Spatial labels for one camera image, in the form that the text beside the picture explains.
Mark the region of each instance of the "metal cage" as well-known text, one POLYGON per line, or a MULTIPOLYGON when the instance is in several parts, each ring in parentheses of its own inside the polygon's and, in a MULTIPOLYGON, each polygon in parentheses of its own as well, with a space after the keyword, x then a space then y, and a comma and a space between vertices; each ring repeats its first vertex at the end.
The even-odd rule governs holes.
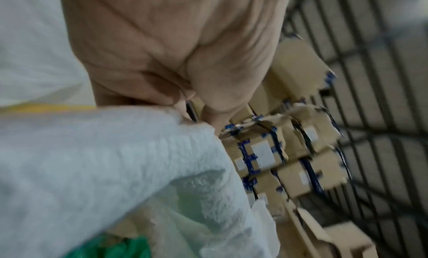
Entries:
POLYGON ((380 257, 428 258, 428 191, 423 184, 428 184, 428 109, 419 92, 423 85, 428 88, 428 71, 423 63, 411 65, 427 58, 428 23, 424 17, 406 20, 403 11, 404 17, 399 17, 400 11, 392 7, 417 4, 418 0, 290 0, 282 27, 284 35, 301 35, 334 72, 340 72, 340 84, 336 80, 311 101, 327 107, 340 122, 345 137, 339 148, 353 175, 348 185, 305 196, 301 205, 322 225, 353 221, 376 242, 380 257), (419 47, 402 44, 415 37, 419 47), (385 60, 388 66, 379 68, 385 60))

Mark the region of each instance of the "green object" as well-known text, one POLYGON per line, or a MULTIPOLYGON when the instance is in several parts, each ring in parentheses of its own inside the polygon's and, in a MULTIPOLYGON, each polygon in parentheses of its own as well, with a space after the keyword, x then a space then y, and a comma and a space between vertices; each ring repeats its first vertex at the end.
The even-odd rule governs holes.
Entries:
POLYGON ((124 239, 110 247, 102 246, 104 237, 98 237, 73 250, 64 258, 151 258, 146 237, 124 239))

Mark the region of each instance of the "white fabric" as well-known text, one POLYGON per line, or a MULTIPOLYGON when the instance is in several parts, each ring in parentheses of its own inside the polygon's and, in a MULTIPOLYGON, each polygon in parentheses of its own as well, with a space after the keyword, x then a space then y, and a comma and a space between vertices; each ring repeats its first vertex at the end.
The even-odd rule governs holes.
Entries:
POLYGON ((80 90, 60 0, 0 0, 0 107, 80 90))
POLYGON ((273 257, 214 129, 172 109, 0 116, 0 174, 1 257, 59 257, 145 201, 168 257, 273 257))

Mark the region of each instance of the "gray floor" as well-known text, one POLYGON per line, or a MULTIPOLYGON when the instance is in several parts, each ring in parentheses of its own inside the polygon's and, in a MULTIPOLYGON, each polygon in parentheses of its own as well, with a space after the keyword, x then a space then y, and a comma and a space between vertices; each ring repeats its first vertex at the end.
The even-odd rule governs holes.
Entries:
MULTIPOLYGON (((330 68, 338 76, 334 82, 334 87, 343 108, 345 120, 341 117, 334 98, 325 98, 326 104, 337 123, 340 125, 348 124, 352 127, 385 130, 396 128, 396 131, 399 132, 426 134, 428 130, 428 26, 424 20, 427 20, 428 16, 428 0, 376 0, 386 23, 385 32, 390 32, 392 35, 392 41, 389 44, 384 40, 385 38, 379 37, 382 35, 382 29, 370 8, 369 0, 347 0, 362 36, 360 42, 358 39, 356 41, 355 34, 352 33, 349 23, 346 22, 343 5, 340 5, 339 0, 319 1, 337 40, 340 52, 352 51, 361 46, 361 42, 370 44, 370 47, 366 49, 368 54, 365 60, 362 59, 361 53, 355 53, 344 58, 345 71, 347 70, 349 73, 349 80, 347 80, 344 68, 338 61, 334 60, 337 58, 337 52, 334 50, 323 24, 320 11, 317 8, 317 1, 303 0, 302 7, 295 8, 293 11, 296 0, 292 0, 288 7, 293 12, 291 22, 285 23, 286 32, 296 30, 303 39, 313 45, 316 50, 318 49, 325 61, 330 62, 330 68), (397 61, 394 62, 391 50, 396 51, 395 59, 399 65, 403 66, 401 77, 408 81, 410 101, 405 96, 404 84, 400 80, 397 61), (367 62, 373 64, 374 71, 370 72, 370 66, 368 67, 367 62), (373 88, 374 80, 379 81, 380 89, 384 92, 385 102, 391 112, 390 117, 388 117, 388 111, 385 110, 385 107, 377 102, 377 99, 382 98, 382 92, 373 88), (365 121, 361 119, 358 112, 350 90, 350 83, 355 87, 356 98, 361 103, 365 121)), ((319 96, 316 96, 315 100, 317 103, 321 103, 319 96)), ((354 137, 362 135, 359 132, 353 132, 353 134, 354 137)), ((382 193, 388 194, 390 192, 396 200, 426 213, 428 212, 428 196, 426 195, 428 194, 428 163, 425 150, 426 148, 422 144, 410 140, 392 142, 389 138, 378 138, 372 144, 366 141, 356 146, 361 167, 359 167, 351 147, 347 147, 344 153, 354 179, 364 181, 360 172, 362 169, 370 187, 382 193), (373 153, 372 146, 377 151, 377 156, 373 153), (378 157, 380 166, 384 170, 384 181, 387 187, 383 184, 381 173, 376 164, 376 157, 378 157)), ((351 186, 347 185, 346 190, 350 196, 350 209, 346 205, 341 189, 338 189, 337 192, 339 200, 332 193, 333 200, 336 204, 341 204, 347 213, 352 211, 356 219, 361 219, 362 216, 351 186)), ((370 202, 370 197, 365 191, 357 188, 357 193, 363 200, 370 202)), ((391 211, 388 203, 384 200, 373 195, 371 198, 378 215, 391 211)), ((303 204, 311 207, 308 199, 303 204)), ((337 217, 326 218, 326 216, 334 216, 334 214, 328 211, 329 208, 325 206, 322 208, 327 214, 323 214, 323 210, 313 210, 321 222, 328 224, 338 221, 337 217)), ((365 218, 373 217, 372 211, 367 206, 362 205, 362 209, 365 218)), ((403 257, 426 257, 422 245, 423 243, 428 245, 428 242, 422 242, 420 239, 420 235, 426 234, 426 230, 421 232, 415 222, 408 217, 399 217, 398 223, 402 230, 405 247, 403 248, 399 243, 392 220, 380 222, 380 232, 385 238, 385 243, 395 249, 397 253, 403 254, 403 257)), ((375 236, 381 236, 374 223, 369 225, 369 230, 375 236)))

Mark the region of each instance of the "white plastic bag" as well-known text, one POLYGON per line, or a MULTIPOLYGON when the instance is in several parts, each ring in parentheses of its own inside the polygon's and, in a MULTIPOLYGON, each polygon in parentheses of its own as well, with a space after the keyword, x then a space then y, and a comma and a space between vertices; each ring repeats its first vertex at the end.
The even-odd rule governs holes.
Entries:
POLYGON ((0 0, 0 107, 76 91, 85 81, 60 0, 0 0))

